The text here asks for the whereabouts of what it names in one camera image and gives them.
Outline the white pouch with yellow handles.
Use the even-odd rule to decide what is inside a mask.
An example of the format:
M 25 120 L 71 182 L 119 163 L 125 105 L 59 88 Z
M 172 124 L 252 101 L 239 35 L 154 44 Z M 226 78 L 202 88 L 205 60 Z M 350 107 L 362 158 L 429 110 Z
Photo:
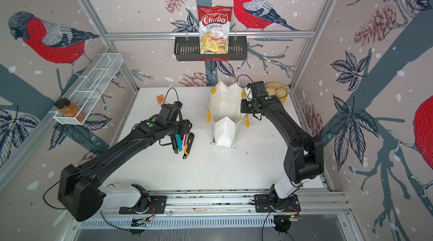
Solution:
M 241 112 L 241 101 L 245 98 L 246 92 L 236 83 L 218 82 L 212 88 L 206 112 L 206 121 L 213 124 L 212 145 L 236 148 L 239 124 L 244 122 L 247 128 L 250 126 L 248 114 Z

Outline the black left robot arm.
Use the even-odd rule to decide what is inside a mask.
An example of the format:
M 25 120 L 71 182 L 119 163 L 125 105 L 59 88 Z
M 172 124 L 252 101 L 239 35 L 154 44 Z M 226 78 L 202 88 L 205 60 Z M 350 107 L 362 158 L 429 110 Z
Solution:
M 166 136 L 176 142 L 176 135 L 183 137 L 190 132 L 192 123 L 183 119 L 181 108 L 179 101 L 163 104 L 159 114 L 136 124 L 102 155 L 78 167 L 70 164 L 61 171 L 58 200 L 76 221 L 85 221 L 101 209 L 109 193 L 100 187 L 129 159 Z

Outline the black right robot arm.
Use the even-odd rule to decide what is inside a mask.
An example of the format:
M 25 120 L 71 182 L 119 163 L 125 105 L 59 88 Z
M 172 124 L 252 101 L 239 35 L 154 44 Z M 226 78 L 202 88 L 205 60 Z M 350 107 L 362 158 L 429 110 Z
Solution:
M 269 191 L 271 206 L 277 211 L 288 208 L 289 199 L 307 180 L 324 172 L 323 141 L 304 131 L 287 113 L 280 99 L 268 94 L 264 82 L 245 86 L 246 97 L 241 100 L 241 112 L 258 120 L 267 118 L 281 134 L 287 145 L 283 161 L 285 174 Z

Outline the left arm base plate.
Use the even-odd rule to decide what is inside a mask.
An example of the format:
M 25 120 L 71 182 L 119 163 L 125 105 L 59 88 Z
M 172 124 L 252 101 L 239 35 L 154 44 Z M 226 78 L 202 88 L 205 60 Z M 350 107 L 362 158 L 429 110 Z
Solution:
M 133 207 L 121 207 L 120 215 L 163 214 L 168 197 L 164 195 L 141 196 Z

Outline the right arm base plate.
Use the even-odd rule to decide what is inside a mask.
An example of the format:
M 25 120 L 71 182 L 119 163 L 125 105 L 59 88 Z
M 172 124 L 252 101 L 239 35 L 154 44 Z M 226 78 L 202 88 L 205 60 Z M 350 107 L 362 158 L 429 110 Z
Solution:
M 268 194 L 256 194 L 252 201 L 257 213 L 274 212 L 295 212 L 301 211 L 298 196 L 293 194 L 286 199 L 278 196 L 270 197 Z

